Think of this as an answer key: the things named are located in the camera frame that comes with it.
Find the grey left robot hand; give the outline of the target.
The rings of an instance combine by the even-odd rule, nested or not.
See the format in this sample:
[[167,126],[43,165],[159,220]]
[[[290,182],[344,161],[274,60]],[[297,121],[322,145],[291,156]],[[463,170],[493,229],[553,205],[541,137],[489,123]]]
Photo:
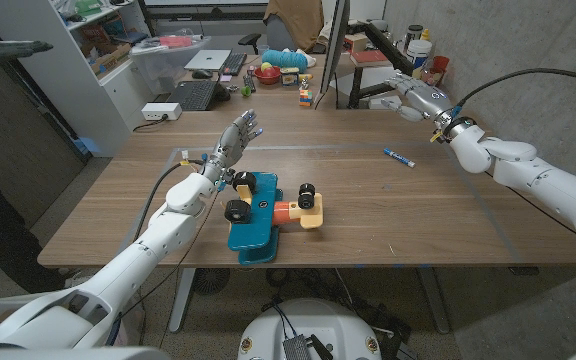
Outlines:
[[201,175],[215,182],[241,159],[249,142],[263,132],[256,128],[256,117],[255,110],[249,109],[225,128],[213,152],[201,167]]

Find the black gloved person hand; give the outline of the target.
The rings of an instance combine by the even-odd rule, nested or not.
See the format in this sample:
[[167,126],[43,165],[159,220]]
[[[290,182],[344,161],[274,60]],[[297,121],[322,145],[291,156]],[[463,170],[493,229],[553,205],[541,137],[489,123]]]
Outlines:
[[30,57],[52,48],[52,44],[43,41],[0,41],[0,62]]

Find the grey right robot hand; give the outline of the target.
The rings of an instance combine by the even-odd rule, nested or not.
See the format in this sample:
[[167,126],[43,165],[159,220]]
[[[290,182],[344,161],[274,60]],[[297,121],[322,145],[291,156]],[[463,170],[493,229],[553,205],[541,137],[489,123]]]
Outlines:
[[384,106],[398,113],[404,119],[411,122],[429,119],[440,130],[444,130],[453,121],[451,115],[453,104],[447,95],[438,88],[405,75],[399,70],[393,77],[387,78],[384,84],[397,90],[407,99],[407,105],[403,105],[400,98],[381,101]]

